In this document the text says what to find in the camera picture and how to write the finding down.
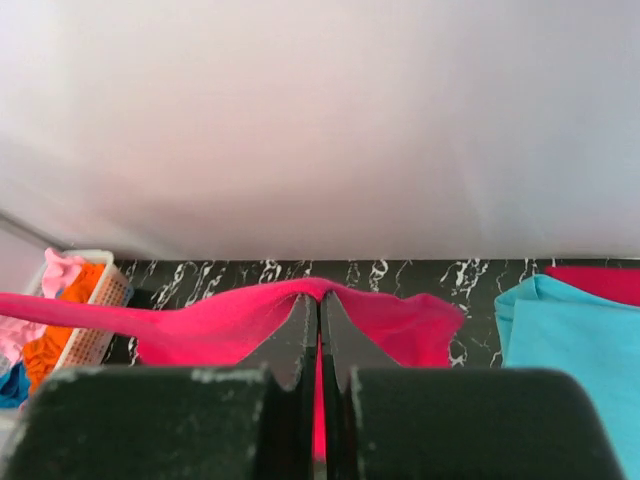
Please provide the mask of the folded red t shirt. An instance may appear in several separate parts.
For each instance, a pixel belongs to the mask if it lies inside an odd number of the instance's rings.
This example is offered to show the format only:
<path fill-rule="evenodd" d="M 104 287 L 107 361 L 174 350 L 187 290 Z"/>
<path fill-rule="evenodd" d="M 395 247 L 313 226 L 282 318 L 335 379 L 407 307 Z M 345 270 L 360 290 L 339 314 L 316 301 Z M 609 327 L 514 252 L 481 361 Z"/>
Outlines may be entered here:
<path fill-rule="evenodd" d="M 588 266 L 551 266 L 545 274 L 592 295 L 639 306 L 639 270 Z"/>

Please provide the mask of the black marble pattern mat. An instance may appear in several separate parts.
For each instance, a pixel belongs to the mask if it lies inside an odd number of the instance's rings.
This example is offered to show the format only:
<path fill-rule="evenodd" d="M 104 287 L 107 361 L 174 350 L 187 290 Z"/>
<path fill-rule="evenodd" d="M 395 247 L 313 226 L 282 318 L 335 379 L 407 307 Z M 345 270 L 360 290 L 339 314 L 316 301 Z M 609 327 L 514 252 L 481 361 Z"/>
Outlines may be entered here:
<path fill-rule="evenodd" d="M 306 276 L 398 297 L 429 293 L 465 314 L 464 326 L 449 350 L 454 367 L 498 367 L 502 363 L 494 300 L 526 278 L 561 260 L 119 260 L 129 280 L 133 308 L 152 310 L 189 306 L 215 293 L 247 285 Z"/>

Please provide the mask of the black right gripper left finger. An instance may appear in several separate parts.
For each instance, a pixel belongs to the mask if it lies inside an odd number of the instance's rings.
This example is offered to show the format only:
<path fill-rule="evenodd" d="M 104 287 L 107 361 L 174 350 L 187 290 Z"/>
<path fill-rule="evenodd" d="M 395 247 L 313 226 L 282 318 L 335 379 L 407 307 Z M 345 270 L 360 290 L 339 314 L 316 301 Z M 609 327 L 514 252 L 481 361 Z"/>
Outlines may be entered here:
<path fill-rule="evenodd" d="M 282 325 L 260 345 L 269 372 L 257 452 L 259 479 L 313 477 L 316 301 L 295 298 Z"/>

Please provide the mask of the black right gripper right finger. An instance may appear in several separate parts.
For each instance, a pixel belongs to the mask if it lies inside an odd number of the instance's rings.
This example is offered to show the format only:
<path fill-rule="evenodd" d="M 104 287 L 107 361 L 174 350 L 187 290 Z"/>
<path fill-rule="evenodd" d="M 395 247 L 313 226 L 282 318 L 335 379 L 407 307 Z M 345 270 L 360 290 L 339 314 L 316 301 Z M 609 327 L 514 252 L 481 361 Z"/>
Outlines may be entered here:
<path fill-rule="evenodd" d="M 329 479 L 357 479 L 357 427 L 351 368 L 362 362 L 368 339 L 356 327 L 335 291 L 320 304 L 321 359 Z"/>

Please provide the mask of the folded cyan t shirt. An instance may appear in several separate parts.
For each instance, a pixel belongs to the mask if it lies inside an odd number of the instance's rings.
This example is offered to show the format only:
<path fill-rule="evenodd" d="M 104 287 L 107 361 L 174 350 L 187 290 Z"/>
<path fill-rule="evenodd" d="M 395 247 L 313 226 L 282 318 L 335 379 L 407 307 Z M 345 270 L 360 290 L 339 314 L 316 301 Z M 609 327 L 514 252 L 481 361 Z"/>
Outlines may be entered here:
<path fill-rule="evenodd" d="M 571 375 L 629 479 L 639 477 L 639 308 L 537 274 L 494 301 L 505 367 Z"/>

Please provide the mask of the light pink t shirt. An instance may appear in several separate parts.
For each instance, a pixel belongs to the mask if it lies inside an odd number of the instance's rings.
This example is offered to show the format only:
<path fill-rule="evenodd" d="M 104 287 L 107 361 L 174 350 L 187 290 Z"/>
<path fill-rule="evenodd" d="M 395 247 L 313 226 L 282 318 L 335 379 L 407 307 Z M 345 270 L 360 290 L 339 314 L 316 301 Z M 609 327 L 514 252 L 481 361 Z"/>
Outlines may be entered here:
<path fill-rule="evenodd" d="M 81 256 L 63 256 L 52 248 L 45 251 L 46 268 L 41 279 L 45 298 L 70 286 L 86 261 Z M 22 356 L 23 347 L 44 335 L 46 326 L 8 316 L 1 316 L 1 369 L 10 370 Z"/>

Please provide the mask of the magenta t shirt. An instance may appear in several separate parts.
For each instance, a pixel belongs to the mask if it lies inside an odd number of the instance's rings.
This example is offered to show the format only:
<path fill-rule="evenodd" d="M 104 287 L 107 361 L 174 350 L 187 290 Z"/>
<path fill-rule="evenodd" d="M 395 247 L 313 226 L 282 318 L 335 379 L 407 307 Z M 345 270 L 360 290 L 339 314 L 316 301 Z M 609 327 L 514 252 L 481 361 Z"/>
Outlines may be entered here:
<path fill-rule="evenodd" d="M 456 306 L 429 294 L 401 299 L 314 277 L 233 289 L 163 311 L 4 293 L 1 313 L 47 326 L 134 337 L 147 365 L 231 366 L 282 325 L 297 296 L 322 301 L 331 291 L 356 327 L 400 365 L 449 367 L 449 345 L 464 323 Z"/>

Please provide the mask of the blue t shirt in basket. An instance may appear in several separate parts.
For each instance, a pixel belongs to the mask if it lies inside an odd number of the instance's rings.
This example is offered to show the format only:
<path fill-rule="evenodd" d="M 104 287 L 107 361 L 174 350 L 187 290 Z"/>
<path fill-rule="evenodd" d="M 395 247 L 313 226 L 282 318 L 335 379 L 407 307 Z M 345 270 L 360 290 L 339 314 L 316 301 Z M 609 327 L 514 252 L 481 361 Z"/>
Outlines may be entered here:
<path fill-rule="evenodd" d="M 16 363 L 1 376 L 0 408 L 18 408 L 28 398 L 30 386 L 24 363 Z"/>

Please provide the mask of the orange t shirt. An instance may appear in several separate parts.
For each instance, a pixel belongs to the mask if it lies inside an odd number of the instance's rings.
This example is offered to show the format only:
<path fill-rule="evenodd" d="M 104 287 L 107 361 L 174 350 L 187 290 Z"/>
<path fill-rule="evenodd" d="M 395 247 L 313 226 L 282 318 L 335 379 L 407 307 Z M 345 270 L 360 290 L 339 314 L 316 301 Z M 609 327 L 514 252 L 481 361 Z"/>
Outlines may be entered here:
<path fill-rule="evenodd" d="M 104 270 L 104 264 L 84 263 L 73 282 L 60 290 L 55 298 L 86 304 Z M 23 347 L 23 363 L 26 378 L 30 382 L 30 395 L 53 372 L 72 333 L 73 329 L 69 327 L 47 326 L 42 337 Z"/>

